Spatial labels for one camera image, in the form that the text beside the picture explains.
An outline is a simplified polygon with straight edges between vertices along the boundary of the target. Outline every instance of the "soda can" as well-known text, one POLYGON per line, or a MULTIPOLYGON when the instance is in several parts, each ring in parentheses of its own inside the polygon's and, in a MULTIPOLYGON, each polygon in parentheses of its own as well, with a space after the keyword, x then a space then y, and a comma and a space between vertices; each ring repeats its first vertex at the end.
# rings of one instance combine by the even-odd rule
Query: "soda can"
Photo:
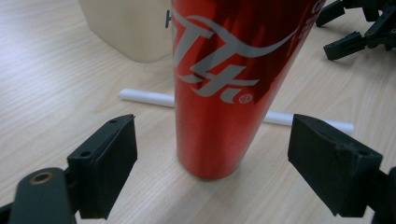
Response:
POLYGON ((172 0, 177 156, 219 179, 244 157, 325 0, 172 0))

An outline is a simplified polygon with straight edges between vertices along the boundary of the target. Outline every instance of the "white straw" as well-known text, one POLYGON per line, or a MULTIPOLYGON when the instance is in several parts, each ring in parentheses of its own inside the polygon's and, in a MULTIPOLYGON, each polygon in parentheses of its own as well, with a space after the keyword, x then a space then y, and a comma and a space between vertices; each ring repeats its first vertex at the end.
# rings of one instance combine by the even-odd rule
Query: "white straw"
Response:
MULTIPOLYGON (((119 97, 124 100, 137 101, 147 104, 164 105, 169 107, 175 106, 175 97, 173 95, 162 94, 152 91, 124 89, 119 93, 119 97)), ((268 123, 291 126, 293 121, 293 114, 269 110, 264 118, 264 121, 268 123)), ((325 119, 323 121, 329 123, 334 128, 340 130, 343 133, 352 134, 355 129, 352 123, 329 119, 325 119)))

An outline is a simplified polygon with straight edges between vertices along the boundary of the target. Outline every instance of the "beige container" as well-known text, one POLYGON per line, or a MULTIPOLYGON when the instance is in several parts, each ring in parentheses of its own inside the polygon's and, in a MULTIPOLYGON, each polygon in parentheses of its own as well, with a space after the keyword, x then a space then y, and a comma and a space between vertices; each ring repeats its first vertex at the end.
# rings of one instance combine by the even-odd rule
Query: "beige container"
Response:
POLYGON ((90 29, 130 59, 149 63, 172 52, 171 0, 78 0, 90 29))

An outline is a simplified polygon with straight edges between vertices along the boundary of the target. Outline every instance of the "red can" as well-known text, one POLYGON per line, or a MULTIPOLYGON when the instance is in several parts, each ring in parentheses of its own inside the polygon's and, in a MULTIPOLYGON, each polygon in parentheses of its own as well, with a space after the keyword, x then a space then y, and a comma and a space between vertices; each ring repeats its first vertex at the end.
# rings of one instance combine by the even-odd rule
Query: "red can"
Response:
POLYGON ((235 171, 325 0, 172 0, 177 155, 235 171))

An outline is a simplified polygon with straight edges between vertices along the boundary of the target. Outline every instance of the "table surface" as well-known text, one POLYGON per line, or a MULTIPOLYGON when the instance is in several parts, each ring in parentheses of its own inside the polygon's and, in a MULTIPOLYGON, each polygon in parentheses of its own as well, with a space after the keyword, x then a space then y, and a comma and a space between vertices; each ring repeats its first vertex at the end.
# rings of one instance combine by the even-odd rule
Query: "table surface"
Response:
MULTIPOLYGON (((354 138, 396 165, 396 50, 331 62, 322 47, 370 26, 360 9, 314 27, 272 110, 355 124, 354 138)), ((334 217, 288 162, 290 127, 264 123, 239 169, 204 181, 177 161, 172 108, 123 101, 124 88, 172 94, 172 57, 136 63, 93 34, 77 0, 0 2, 0 204, 35 170, 106 121, 135 114, 138 161, 106 223, 370 223, 334 217)), ((105 223, 80 220, 79 223, 105 223)))

